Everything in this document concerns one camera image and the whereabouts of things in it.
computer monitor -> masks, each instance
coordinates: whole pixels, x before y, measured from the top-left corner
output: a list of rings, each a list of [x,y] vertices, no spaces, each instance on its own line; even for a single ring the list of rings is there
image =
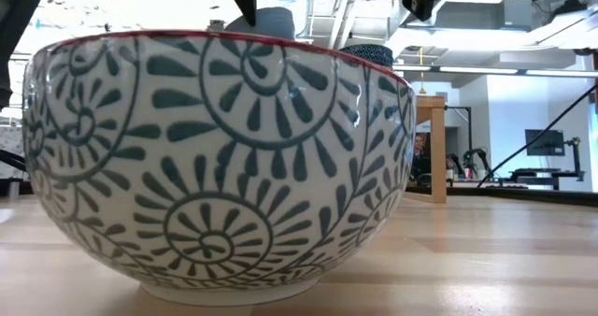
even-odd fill
[[[525,131],[525,142],[529,143],[542,133],[542,130]],[[564,156],[564,136],[562,130],[548,130],[534,144],[527,148],[528,156]]]

cable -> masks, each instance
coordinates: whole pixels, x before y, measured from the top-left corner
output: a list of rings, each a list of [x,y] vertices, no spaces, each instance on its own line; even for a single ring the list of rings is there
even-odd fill
[[[559,115],[553,122],[551,122],[548,127],[546,127],[546,129],[544,129],[540,134],[538,134],[536,137],[534,137],[534,139],[532,139],[529,143],[527,143],[526,145],[524,145],[523,147],[521,147],[521,149],[513,152],[513,154],[511,154],[510,156],[506,157],[506,159],[504,159],[503,162],[501,162],[499,165],[497,165],[491,173],[489,173],[488,175],[486,175],[486,177],[484,177],[484,179],[482,179],[478,184],[477,187],[480,188],[485,182],[486,180],[488,180],[488,178],[490,177],[491,174],[496,173],[496,171],[498,169],[500,169],[501,167],[503,167],[505,164],[508,163],[508,161],[512,160],[513,158],[515,158],[515,156],[517,156],[518,154],[520,154],[522,151],[526,150],[527,148],[529,148],[532,144],[534,144],[538,139],[540,139],[540,137],[542,135],[544,135],[548,130],[550,130],[558,121],[560,121],[565,115],[567,115],[567,113],[569,111],[571,111],[571,109],[573,109],[575,106],[577,106],[577,104],[581,101],[583,101],[583,99],[585,99],[586,97],[588,97],[588,95],[590,95],[594,90],[596,90],[596,88],[598,87],[598,84],[593,85],[591,88],[588,89],[587,92],[585,92],[584,94],[582,94],[577,100],[576,102],[574,102],[573,104],[571,104],[571,106],[567,107],[567,109],[565,109],[561,115]]]

